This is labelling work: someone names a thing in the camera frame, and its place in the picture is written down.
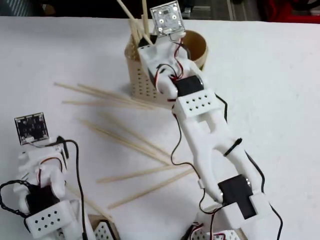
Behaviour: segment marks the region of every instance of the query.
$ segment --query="perforated wooden box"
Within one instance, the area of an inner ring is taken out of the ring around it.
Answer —
[[[203,69],[208,55],[205,39],[200,34],[187,30],[183,43],[190,50],[191,60],[200,69]],[[138,49],[132,36],[125,48],[124,55],[130,76],[131,97],[155,106],[171,108],[173,103],[168,102],[161,93],[157,92],[149,77],[142,70]]]

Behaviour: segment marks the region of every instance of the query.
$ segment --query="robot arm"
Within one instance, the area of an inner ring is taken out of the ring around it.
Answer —
[[[222,206],[216,213],[214,230],[241,230],[247,238],[265,239],[265,229],[260,231],[257,222],[273,214],[273,209],[263,193],[261,177],[240,144],[242,140],[232,135],[206,76],[188,59],[181,44],[185,35],[182,19],[177,19],[176,25],[168,20],[178,16],[176,7],[171,2],[151,9],[158,38],[154,45],[138,48],[143,70],[155,88],[175,102],[172,113],[192,151],[199,185],[217,203],[216,207]],[[164,16],[166,11],[171,15]],[[201,128],[203,122],[209,132]],[[230,161],[237,174],[230,177],[225,173],[218,180],[212,171],[218,159]],[[211,216],[203,211],[197,222],[203,223],[205,230],[211,229]]]

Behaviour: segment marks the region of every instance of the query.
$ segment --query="black wire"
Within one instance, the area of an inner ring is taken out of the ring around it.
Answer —
[[[8,212],[10,212],[10,213],[13,213],[13,214],[16,214],[16,215],[18,215],[18,216],[21,216],[21,217],[23,217],[23,218],[25,219],[25,218],[27,218],[29,215],[23,213],[22,211],[20,211],[20,210],[18,210],[18,209],[17,209],[17,210],[14,210],[14,209],[12,209],[12,208],[7,207],[7,206],[4,204],[3,200],[2,200],[1,189],[4,188],[5,186],[12,185],[12,184],[21,184],[21,185],[24,185],[24,186],[26,186],[26,187],[28,188],[28,190],[29,190],[30,192],[31,192],[34,188],[37,188],[38,186],[32,185],[32,184],[30,184],[29,182],[27,182],[27,181],[25,181],[25,180],[11,180],[11,181],[8,181],[8,182],[3,183],[3,184],[0,185],[0,206],[1,206],[1,208],[4,209],[4,210],[6,210],[6,211],[8,211]]]
[[[193,170],[195,171],[195,173],[197,174],[198,178],[200,179],[200,175],[198,173],[198,171],[196,170],[195,166],[193,166],[190,162],[182,162],[182,163],[175,163],[174,162],[174,153],[175,151],[177,150],[177,148],[179,147],[180,143],[181,143],[181,140],[182,140],[182,132],[181,132],[181,127],[180,127],[180,123],[179,123],[179,120],[177,118],[177,115],[173,114],[175,120],[176,120],[176,123],[178,124],[178,128],[179,128],[179,141],[178,143],[176,144],[176,146],[174,147],[172,153],[171,153],[171,156],[170,156],[170,160],[172,162],[173,165],[175,166],[181,166],[181,165],[189,165],[193,168]]]
[[[260,169],[260,167],[258,166],[258,164],[253,160],[253,158],[247,153],[245,152],[246,156],[248,157],[249,161],[252,163],[252,165],[255,167],[255,169],[258,171],[258,173],[261,175],[262,181],[261,181],[261,192],[265,193],[265,183],[266,183],[266,178],[264,173],[262,172],[262,170]],[[269,203],[272,211],[274,212],[274,214],[279,218],[280,220],[280,227],[278,230],[278,235],[277,235],[277,240],[280,239],[281,236],[281,232],[282,232],[282,228],[284,226],[284,221],[282,220],[280,214],[274,209],[274,207]]]
[[[76,179],[77,179],[77,183],[78,183],[79,191],[80,191],[80,196],[81,196],[81,213],[82,213],[82,229],[83,229],[82,239],[87,240],[88,237],[87,237],[87,230],[86,230],[86,223],[85,223],[85,196],[84,196],[84,192],[83,192],[82,185],[80,182],[80,172],[79,172],[79,146],[76,143],[76,141],[68,139],[68,140],[63,140],[63,141],[54,142],[54,143],[45,145],[45,147],[52,147],[52,146],[56,146],[56,145],[63,144],[63,143],[73,143],[75,146],[75,150],[76,150],[75,168],[76,168]]]
[[[219,95],[215,94],[216,98],[224,104],[224,119],[228,123],[228,103]]]
[[[171,68],[171,69],[173,70],[173,72],[174,72],[175,77],[176,77],[176,78],[178,77],[178,74],[177,74],[176,70],[175,70],[172,66],[170,66],[169,64],[167,64],[167,63],[162,63],[162,64],[160,64],[160,65],[157,67],[157,69],[161,68],[162,66],[168,66],[169,68]]]

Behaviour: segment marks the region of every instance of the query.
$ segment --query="white surface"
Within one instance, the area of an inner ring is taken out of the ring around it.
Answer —
[[[185,25],[208,41],[204,72],[229,103],[228,124],[235,136],[244,139],[265,173],[265,192],[284,220],[281,239],[317,236],[320,26],[222,21]],[[77,118],[114,126],[97,116],[100,108],[61,105],[61,100],[89,97],[53,86],[86,83],[128,91],[124,49],[129,32],[125,19],[0,17],[0,183],[18,173],[21,148],[14,117],[41,111],[52,137],[60,134],[78,141],[85,194],[106,211],[107,205],[178,172],[97,185],[98,178],[159,165],[83,127]],[[175,120],[167,110],[107,110],[168,151],[178,141]],[[73,157],[72,149],[69,181],[76,186]],[[185,141],[177,159],[192,159]],[[12,188],[1,192],[15,208],[18,200]],[[176,240],[194,220],[201,193],[193,174],[109,213],[124,240]],[[273,222],[277,231],[279,222]],[[0,235],[6,240],[31,239],[22,219],[3,210]]]

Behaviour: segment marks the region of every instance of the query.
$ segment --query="wooden chopstick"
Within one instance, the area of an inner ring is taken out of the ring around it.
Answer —
[[[125,124],[123,124],[121,122],[120,119],[116,118],[115,116],[112,116],[110,113],[107,112],[99,112],[99,115],[102,116],[103,118],[106,118],[107,120],[113,122],[114,124],[116,124],[119,128],[121,128],[122,130],[126,131],[127,133],[131,134],[132,136],[136,137],[137,139],[139,139],[140,141],[144,142],[145,144],[147,144],[149,147],[159,151],[160,153],[164,154],[167,157],[171,157],[171,154],[166,152],[165,150],[161,149],[160,147],[158,147],[157,145],[153,144],[152,142],[148,141],[146,138],[144,138],[142,135],[140,135],[139,133],[133,131],[132,129],[130,129],[129,127],[127,127]]]
[[[83,89],[86,89],[86,90],[89,90],[89,91],[92,91],[96,94],[101,94],[103,96],[106,96],[106,97],[111,97],[111,98],[115,98],[121,102],[125,102],[125,103],[128,103],[128,104],[136,104],[136,105],[139,105],[141,107],[144,107],[144,108],[147,108],[147,109],[154,109],[153,107],[143,103],[143,102],[139,102],[137,100],[131,100],[131,99],[127,99],[119,94],[116,94],[114,92],[107,92],[107,91],[104,91],[104,90],[101,90],[101,89],[98,89],[96,87],[92,87],[92,86],[89,86],[89,85],[85,85],[85,84],[81,84],[81,83],[78,83],[78,87],[80,88],[83,88]]]
[[[74,195],[76,195],[78,198],[81,198],[80,192],[75,189],[73,186],[71,186],[70,184],[66,185],[66,188],[72,192]],[[99,214],[101,214],[102,216],[104,216],[108,221],[110,222],[114,222],[112,216],[108,215],[107,213],[105,213],[105,211],[99,207],[98,205],[96,205],[93,201],[91,201],[90,199],[88,199],[86,196],[84,196],[84,202],[89,205],[91,208],[93,208],[94,210],[96,210]]]
[[[140,153],[143,153],[143,154],[147,155],[148,157],[150,157],[154,160],[157,160],[158,162],[160,162],[162,164],[170,165],[167,161],[161,159],[154,152],[149,151],[148,149],[144,148],[143,146],[135,144],[134,142],[131,142],[131,141],[125,139],[124,137],[121,137],[115,133],[109,132],[109,131],[89,122],[89,121],[81,120],[81,119],[80,119],[80,121],[82,124],[86,125],[87,127],[94,130],[95,132],[99,132],[101,134],[108,135],[108,136],[112,137],[113,139],[115,139],[120,144],[122,144],[128,148],[132,148]]]
[[[150,44],[153,45],[153,42],[150,40],[150,38],[144,33],[144,30],[140,27],[138,20],[135,19],[135,17],[131,14],[131,12],[129,11],[129,9],[126,7],[126,5],[121,1],[121,0],[116,0],[119,5],[121,6],[121,8],[123,9],[123,11],[127,14],[127,16],[129,17],[129,19],[131,19],[135,24],[137,29],[139,30],[139,32],[142,34],[143,38]]]
[[[125,179],[131,179],[131,178],[140,177],[140,176],[144,176],[144,175],[163,172],[163,171],[167,171],[167,170],[171,170],[171,169],[175,169],[175,168],[179,168],[179,167],[174,166],[174,165],[161,166],[161,167],[151,168],[151,169],[147,169],[147,170],[143,170],[143,171],[136,171],[136,172],[129,173],[126,175],[122,175],[122,176],[111,176],[111,177],[100,178],[100,179],[96,180],[96,182],[98,184],[107,184],[107,183],[112,183],[112,182],[121,181],[121,180],[125,180]]]
[[[171,183],[174,183],[175,181],[177,181],[177,180],[179,180],[179,179],[181,179],[181,178],[183,178],[183,177],[185,177],[185,176],[187,176],[189,174],[192,174],[192,173],[194,173],[193,169],[189,169],[187,171],[184,171],[184,172],[182,172],[182,173],[180,173],[180,174],[178,174],[178,175],[176,175],[174,177],[171,177],[168,180],[160,182],[160,183],[156,184],[155,186],[150,187],[150,188],[148,188],[148,189],[146,189],[146,190],[144,190],[142,192],[139,192],[139,193],[134,194],[132,196],[126,197],[123,200],[117,201],[117,202],[115,202],[113,204],[110,204],[108,206],[108,209],[114,209],[114,208],[117,208],[117,207],[119,207],[119,206],[121,206],[123,204],[129,203],[129,202],[131,202],[131,201],[133,201],[135,199],[138,199],[138,198],[140,198],[142,196],[145,196],[145,195],[147,195],[147,194],[149,194],[151,192],[154,192],[154,191],[156,191],[158,189],[161,189],[161,188],[163,188],[163,187],[165,187],[165,186],[167,186],[167,185],[169,185]]]

